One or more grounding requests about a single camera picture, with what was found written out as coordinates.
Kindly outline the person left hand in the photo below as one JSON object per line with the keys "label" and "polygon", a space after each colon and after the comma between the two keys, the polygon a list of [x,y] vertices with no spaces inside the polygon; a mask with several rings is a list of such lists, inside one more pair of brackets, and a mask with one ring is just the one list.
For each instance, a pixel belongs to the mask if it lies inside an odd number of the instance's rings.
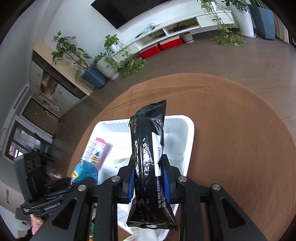
{"label": "person left hand", "polygon": [[37,217],[34,214],[31,214],[30,218],[32,224],[31,231],[32,235],[34,235],[38,231],[38,229],[44,224],[45,221],[41,217]]}

